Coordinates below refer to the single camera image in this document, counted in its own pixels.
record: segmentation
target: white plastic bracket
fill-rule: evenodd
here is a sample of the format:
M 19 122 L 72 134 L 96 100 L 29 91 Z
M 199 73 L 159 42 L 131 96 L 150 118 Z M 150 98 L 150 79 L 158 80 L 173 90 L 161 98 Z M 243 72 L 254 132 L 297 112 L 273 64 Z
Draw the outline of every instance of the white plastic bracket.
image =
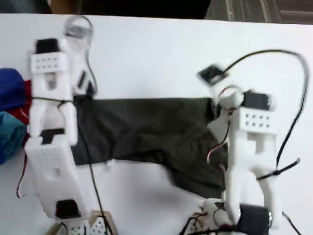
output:
M 276 170 L 276 123 L 274 111 L 240 107 L 230 117 L 228 170 L 225 175 L 225 207 L 234 224 L 240 218 L 242 190 L 247 173 L 260 177 Z M 259 181 L 264 206 L 272 213 L 272 228 L 282 217 L 278 178 Z
M 56 202 L 73 199 L 80 216 L 88 219 L 90 207 L 80 187 L 76 165 L 66 135 L 55 135 L 51 144 L 42 145 L 42 137 L 30 138 L 25 151 L 35 174 L 41 204 L 49 218 L 56 218 Z

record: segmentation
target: white surface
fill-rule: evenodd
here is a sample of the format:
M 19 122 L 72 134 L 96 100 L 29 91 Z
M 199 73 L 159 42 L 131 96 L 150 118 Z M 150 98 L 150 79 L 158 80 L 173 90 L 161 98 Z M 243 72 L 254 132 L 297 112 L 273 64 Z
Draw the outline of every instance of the white surface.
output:
M 14 67 L 28 78 L 27 51 L 35 39 L 59 37 L 65 19 L 60 15 L 0 15 L 1 67 Z M 212 63 L 227 66 L 260 49 L 294 50 L 313 65 L 313 26 L 123 17 L 91 17 L 91 20 L 95 36 L 90 63 L 98 79 L 98 98 L 102 99 L 209 96 L 209 89 L 196 78 L 198 71 Z M 275 94 L 280 145 L 299 105 L 303 81 L 299 63 L 285 55 L 259 55 L 231 72 L 244 89 Z M 311 87 L 306 109 L 280 163 L 284 166 L 301 156 L 297 168 L 280 176 L 280 188 L 284 211 L 304 235 L 311 234 L 313 216 L 309 130 L 312 110 Z M 78 168 L 91 205 L 97 209 L 89 168 Z M 104 209 L 111 212 L 121 235 L 175 235 L 203 202 L 172 186 L 166 170 L 156 164 L 117 161 L 110 172 L 104 171 L 104 164 L 95 164 L 94 168 Z M 43 234 L 53 221 L 46 218 L 38 199 L 15 197 L 21 171 L 22 156 L 0 167 L 1 232 Z M 20 221 L 19 226 L 13 219 Z M 277 234 L 295 232 L 283 220 Z

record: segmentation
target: perforated plastic part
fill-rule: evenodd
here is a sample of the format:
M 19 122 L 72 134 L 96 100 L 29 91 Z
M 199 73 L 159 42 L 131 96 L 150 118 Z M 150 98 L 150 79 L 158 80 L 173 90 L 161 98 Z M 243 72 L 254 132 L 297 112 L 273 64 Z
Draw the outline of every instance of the perforated plastic part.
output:
M 84 223 L 75 225 L 75 226 L 68 226 L 68 234 L 66 228 L 62 225 L 56 235 L 84 235 L 85 232 L 85 225 Z
M 31 55 L 32 73 L 65 72 L 67 70 L 68 59 L 62 52 Z
M 90 229 L 90 234 L 91 235 L 103 235 L 103 234 L 111 235 L 111 233 L 109 232 L 109 229 L 108 229 L 108 233 L 106 233 L 106 228 L 105 228 L 103 218 L 100 218 L 100 217 L 97 218 L 95 223 L 92 225 Z
M 239 129 L 264 134 L 276 134 L 275 112 L 241 107 L 233 113 Z

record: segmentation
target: white robot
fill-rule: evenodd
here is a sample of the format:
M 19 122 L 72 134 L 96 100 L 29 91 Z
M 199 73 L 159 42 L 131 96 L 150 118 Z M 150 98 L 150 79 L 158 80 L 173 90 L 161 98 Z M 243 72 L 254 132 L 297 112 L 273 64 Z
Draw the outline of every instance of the white robot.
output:
M 25 151 L 45 213 L 65 222 L 86 220 L 90 214 L 71 150 L 78 141 L 73 96 L 96 93 L 86 62 L 93 28 L 74 26 L 80 17 L 66 21 L 61 39 L 38 40 L 31 55 L 33 102 Z
M 228 126 L 223 141 L 209 151 L 208 162 L 211 152 L 224 145 L 228 138 L 228 170 L 223 170 L 225 171 L 225 191 L 222 193 L 221 199 L 205 200 L 202 214 L 191 217 L 188 222 L 192 220 L 194 222 L 185 226 L 179 235 L 213 233 L 216 235 L 268 235 L 269 229 L 279 228 L 283 213 L 278 177 L 275 176 L 296 166 L 300 159 L 277 170 L 279 157 L 276 158 L 275 98 L 268 94 L 256 93 L 253 90 L 244 92 L 230 79 L 225 79 L 226 72 L 239 61 L 255 54 L 269 52 L 294 55 L 303 66 L 305 73 L 303 96 L 299 112 L 291 125 L 289 134 L 300 117 L 306 99 L 309 73 L 305 59 L 297 53 L 284 50 L 258 51 L 241 57 L 224 71 L 211 65 L 199 72 L 199 76 L 211 88 L 213 107 L 219 107 L 215 110 L 221 110 L 222 123 Z M 288 137 L 287 135 L 283 142 L 280 154 Z M 264 196 L 264 206 L 251 205 L 249 200 L 243 197 L 246 178 L 251 173 L 255 175 L 260 184 Z M 197 218 L 200 216 L 204 220 L 201 227 L 196 225 Z

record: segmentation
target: black cable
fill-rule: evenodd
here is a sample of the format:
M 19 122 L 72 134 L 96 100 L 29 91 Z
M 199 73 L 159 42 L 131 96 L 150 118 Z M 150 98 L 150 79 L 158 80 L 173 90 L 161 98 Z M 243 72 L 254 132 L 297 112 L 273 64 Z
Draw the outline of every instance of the black cable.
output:
M 58 104 L 58 108 L 66 103 L 73 103 L 73 100 L 63 100 L 63 99 L 51 99 L 51 98 L 43 98 L 43 97 L 33 97 L 32 99 L 39 99 L 39 100 L 47 100 L 47 101 L 54 101 L 54 102 L 60 102 L 60 104 Z
M 62 225 L 64 226 L 65 230 L 66 230 L 65 235 L 68 235 L 68 228 L 67 228 L 67 226 L 65 225 L 65 223 L 61 222 L 60 224 L 62 224 Z
M 206 216 L 206 215 L 207 215 L 207 213 L 204 213 L 204 214 L 197 215 L 196 217 L 190 217 L 190 218 L 188 218 L 188 220 L 187 220 L 185 226 L 182 228 L 182 230 L 181 230 L 181 232 L 179 233 L 179 235 L 184 235 L 184 234 L 185 234 L 185 232 L 186 232 L 186 230 L 187 230 L 187 228 L 188 228 L 188 225 L 189 225 L 189 223 L 190 223 L 191 220 L 197 220 L 199 217 Z
M 214 213 L 213 213 L 213 221 L 214 221 L 216 227 L 219 227 L 219 225 L 217 224 L 217 221 L 216 221 L 216 219 L 215 219 L 215 215 L 216 215 L 216 213 L 217 213 L 220 209 L 221 209 L 221 206 L 218 207 L 218 208 L 214 211 Z
M 84 143 L 84 146 L 85 146 L 85 149 L 86 149 L 86 152 L 87 152 L 87 157 L 88 157 L 88 162 L 89 162 L 92 182 L 93 182 L 94 190 L 95 190 L 96 195 L 97 195 L 97 199 L 98 199 L 101 215 L 102 215 L 102 218 L 104 220 L 104 224 L 105 224 L 105 228 L 106 228 L 106 234 L 108 234 L 108 230 L 107 229 L 109 229 L 110 234 L 113 234 L 112 229 L 111 229 L 109 223 L 107 222 L 107 219 L 106 219 L 106 217 L 104 216 L 104 213 L 103 213 L 103 208 L 102 208 L 102 204 L 101 204 L 101 200 L 100 200 L 100 196 L 99 196 L 99 192 L 98 192 L 98 187 L 97 187 L 96 180 L 95 180 L 94 173 L 93 173 L 92 160 L 91 160 L 90 151 L 89 151 L 89 148 L 88 148 L 85 136 L 83 135 L 83 132 L 82 132 L 82 130 L 81 130 L 79 125 L 78 125 L 78 132 L 79 132 L 79 134 L 80 134 L 80 136 L 82 138 L 82 141 Z
M 256 52 L 253 52 L 253 53 L 250 53 L 250 54 L 247 54 L 241 58 L 239 58 L 238 60 L 236 60 L 235 62 L 233 62 L 230 66 L 228 66 L 224 71 L 223 73 L 226 74 L 226 72 L 228 70 L 230 70 L 235 64 L 239 63 L 240 61 L 250 57 L 250 56 L 253 56 L 253 55 L 257 55 L 257 54 L 263 54 L 263 53 L 283 53 L 283 54 L 289 54 L 289 55 L 293 55 L 295 56 L 301 63 L 302 65 L 302 68 L 303 68 L 303 72 L 304 72 L 304 83 L 303 83 L 303 91 L 302 91 L 302 98 L 301 98 L 301 102 L 300 102 L 300 107 L 299 107 L 299 111 L 298 113 L 296 114 L 290 128 L 289 128 L 289 131 L 287 132 L 286 136 L 285 136 L 285 139 L 278 151 L 278 154 L 277 154 L 277 157 L 276 157 L 276 168 L 278 167 L 278 164 L 279 164 L 279 160 L 281 158 L 281 155 L 283 153 L 283 150 L 285 148 L 285 145 L 289 139 L 289 136 L 291 135 L 293 129 L 294 129 L 294 126 L 296 125 L 302 111 L 303 111 L 303 108 L 304 108 L 304 104 L 306 102 L 306 98 L 307 98 L 307 92 L 308 92 L 308 85 L 309 85 L 309 79 L 310 79 L 310 73 L 309 73 L 309 66 L 306 62 L 306 60 L 304 59 L 304 57 L 296 52 L 292 52 L 292 51 L 287 51 L 287 50 L 280 50 L 280 49 L 273 49 L 273 50 L 260 50 L 260 51 L 256 51 Z
M 95 75 L 93 73 L 93 70 L 90 66 L 90 62 L 89 62 L 89 51 L 86 51 L 85 52 L 85 61 L 86 61 L 86 64 L 87 64 L 87 67 L 91 73 L 91 76 L 92 76 L 92 79 L 93 79 L 93 82 L 94 82 L 94 93 L 97 94 L 98 93 L 98 83 L 97 83 L 97 80 L 95 78 Z
M 291 221 L 291 219 L 283 212 L 283 216 L 288 220 L 288 222 L 290 223 L 290 225 L 293 227 L 293 229 L 298 233 L 298 235 L 302 235 L 300 233 L 300 231 L 296 228 L 296 226 L 294 225 L 294 223 Z
M 268 177 L 271 177 L 271 176 L 277 176 L 277 175 L 280 175 L 281 173 L 283 173 L 284 171 L 286 170 L 289 170 L 291 168 L 294 168 L 296 165 L 298 165 L 300 163 L 300 158 L 297 158 L 297 160 L 293 163 L 291 163 L 290 165 L 288 165 L 287 167 L 281 169 L 281 170 L 276 170 L 270 174 L 267 174 L 267 175 L 263 175 L 263 176 L 260 176 L 258 178 L 256 178 L 257 180 L 263 180 L 263 179 L 266 179 Z

